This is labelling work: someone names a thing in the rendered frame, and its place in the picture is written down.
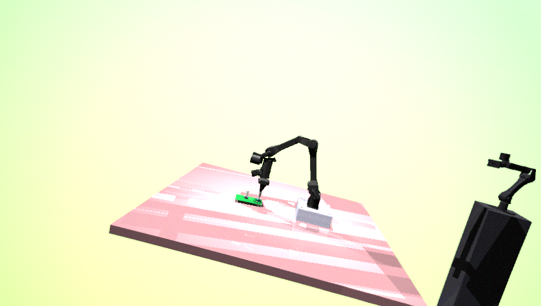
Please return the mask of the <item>green circuit board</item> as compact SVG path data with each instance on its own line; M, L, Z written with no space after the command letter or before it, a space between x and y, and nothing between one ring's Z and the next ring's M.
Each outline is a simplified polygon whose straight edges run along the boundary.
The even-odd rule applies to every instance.
M245 201L245 202L249 202L249 203L258 204L258 205L260 205L260 207L262 206L262 200L260 199L260 197L262 195L262 192L259 191L258 198L249 197L248 194L249 194L249 190L246 190L246 195L245 196L240 195L240 194L236 194L235 202L236 202L236 200L240 200L240 201Z

